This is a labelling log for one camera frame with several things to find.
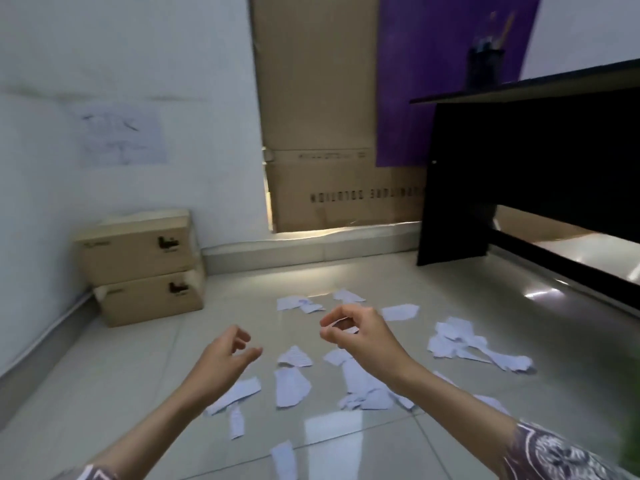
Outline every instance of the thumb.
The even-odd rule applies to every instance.
[[[242,354],[239,354],[237,357],[241,359],[244,367],[252,363],[254,360],[258,359],[262,355],[262,347],[252,347],[250,349],[245,350]]]
[[[343,349],[351,345],[351,341],[353,339],[352,334],[331,325],[320,329],[320,337],[327,342],[331,342],[332,344],[342,347]]]

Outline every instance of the patterned sleeve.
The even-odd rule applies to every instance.
[[[118,480],[118,477],[105,468],[87,465],[62,472],[53,480]]]
[[[518,423],[504,457],[509,480],[638,480],[538,425]]]

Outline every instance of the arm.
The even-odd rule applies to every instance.
[[[320,325],[323,339],[346,349],[366,371],[418,404],[487,468],[504,476],[503,458],[516,432],[515,419],[414,361],[373,308],[338,306]],[[360,329],[357,334],[343,331],[354,325]]]
[[[229,327],[202,353],[184,382],[149,416],[116,443],[91,460],[117,475],[119,480],[141,480],[153,468],[180,433],[204,408],[233,386],[247,365],[262,354],[261,348],[245,350],[251,336]]]

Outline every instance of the white wall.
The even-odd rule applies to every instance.
[[[83,290],[82,223],[188,207],[200,243],[269,237],[246,0],[0,0],[0,369]],[[64,103],[156,107],[169,163],[83,169]]]
[[[542,0],[521,79],[640,57],[640,0]]]

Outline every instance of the purple poster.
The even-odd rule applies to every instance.
[[[426,162],[435,105],[409,100],[464,89],[469,49],[505,26],[499,81],[518,80],[539,1],[380,0],[378,166]]]

